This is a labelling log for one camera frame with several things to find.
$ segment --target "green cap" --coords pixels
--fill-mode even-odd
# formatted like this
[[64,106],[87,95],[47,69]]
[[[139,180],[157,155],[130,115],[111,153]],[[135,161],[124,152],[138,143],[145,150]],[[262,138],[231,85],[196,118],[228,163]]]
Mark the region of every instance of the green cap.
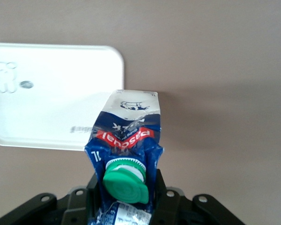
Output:
[[135,158],[117,158],[106,164],[103,185],[111,196],[125,203],[148,203],[146,167]]

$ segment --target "beige surface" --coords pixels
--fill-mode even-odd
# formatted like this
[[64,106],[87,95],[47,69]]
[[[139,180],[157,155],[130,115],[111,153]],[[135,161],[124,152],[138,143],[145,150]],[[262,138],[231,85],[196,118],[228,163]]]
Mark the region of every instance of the beige surface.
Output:
[[[0,42],[111,45],[159,92],[168,186],[281,225],[281,0],[0,0]],[[0,216],[93,173],[84,152],[0,147]]]

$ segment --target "red logo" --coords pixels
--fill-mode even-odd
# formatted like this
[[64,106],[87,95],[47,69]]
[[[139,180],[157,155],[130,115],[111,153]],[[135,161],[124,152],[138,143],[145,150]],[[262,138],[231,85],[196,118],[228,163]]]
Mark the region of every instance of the red logo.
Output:
[[135,146],[138,141],[143,140],[146,137],[154,138],[154,131],[141,127],[134,135],[124,141],[120,141],[112,134],[112,132],[105,132],[103,130],[98,130],[96,135],[96,138],[107,142],[111,147],[118,147],[120,149],[130,149]]

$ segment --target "white plastic tray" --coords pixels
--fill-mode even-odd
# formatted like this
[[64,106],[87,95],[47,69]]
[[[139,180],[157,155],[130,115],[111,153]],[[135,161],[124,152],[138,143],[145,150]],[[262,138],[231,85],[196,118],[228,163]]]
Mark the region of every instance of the white plastic tray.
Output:
[[83,150],[108,97],[123,88],[112,47],[0,43],[0,145]]

